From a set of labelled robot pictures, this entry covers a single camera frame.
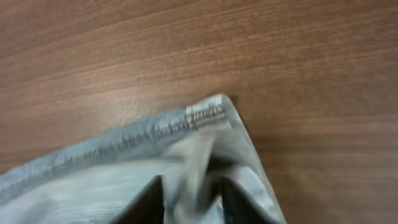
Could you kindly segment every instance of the fabric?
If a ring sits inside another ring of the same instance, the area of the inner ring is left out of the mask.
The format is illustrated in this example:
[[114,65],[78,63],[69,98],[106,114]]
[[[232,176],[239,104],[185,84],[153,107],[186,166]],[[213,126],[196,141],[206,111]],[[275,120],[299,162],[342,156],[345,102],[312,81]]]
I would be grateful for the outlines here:
[[[208,170],[210,158],[228,166]],[[109,223],[155,176],[165,223],[224,223],[217,178],[237,183],[285,223],[250,137],[225,95],[150,116],[65,147],[0,176],[1,223]]]

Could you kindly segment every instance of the jeans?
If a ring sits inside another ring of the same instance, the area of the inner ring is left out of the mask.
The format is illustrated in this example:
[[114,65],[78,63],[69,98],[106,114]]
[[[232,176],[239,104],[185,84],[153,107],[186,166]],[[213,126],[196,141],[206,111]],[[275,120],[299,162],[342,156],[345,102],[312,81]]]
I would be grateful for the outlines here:
[[[216,157],[230,162],[207,172]],[[1,223],[109,223],[155,176],[165,223],[224,223],[208,184],[227,177],[277,223],[283,214],[231,100],[215,95],[59,149],[0,176]]]

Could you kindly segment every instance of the wood grain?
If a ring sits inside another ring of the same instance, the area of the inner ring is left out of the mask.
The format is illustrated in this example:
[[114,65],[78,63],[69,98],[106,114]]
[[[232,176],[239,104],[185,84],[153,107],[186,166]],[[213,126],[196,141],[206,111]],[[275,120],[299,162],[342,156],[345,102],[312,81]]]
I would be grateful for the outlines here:
[[226,93],[289,223],[398,223],[397,1],[0,1],[0,172]]

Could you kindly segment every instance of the brown wooden surface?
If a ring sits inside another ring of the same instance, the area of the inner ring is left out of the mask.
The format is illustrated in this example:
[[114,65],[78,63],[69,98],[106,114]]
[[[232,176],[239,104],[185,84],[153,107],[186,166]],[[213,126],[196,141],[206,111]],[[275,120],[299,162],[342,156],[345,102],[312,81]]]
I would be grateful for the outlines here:
[[398,223],[397,1],[0,1],[0,172],[214,93],[289,223]]

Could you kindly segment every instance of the light blue jeans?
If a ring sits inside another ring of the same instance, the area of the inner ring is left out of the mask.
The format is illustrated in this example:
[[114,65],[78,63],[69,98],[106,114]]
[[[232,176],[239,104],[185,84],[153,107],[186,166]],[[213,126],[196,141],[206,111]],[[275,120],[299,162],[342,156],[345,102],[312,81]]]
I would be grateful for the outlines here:
[[[207,172],[210,157],[232,162]],[[155,176],[165,223],[224,223],[207,183],[227,177],[259,210],[285,223],[256,150],[225,95],[65,147],[0,176],[1,223],[109,223]]]

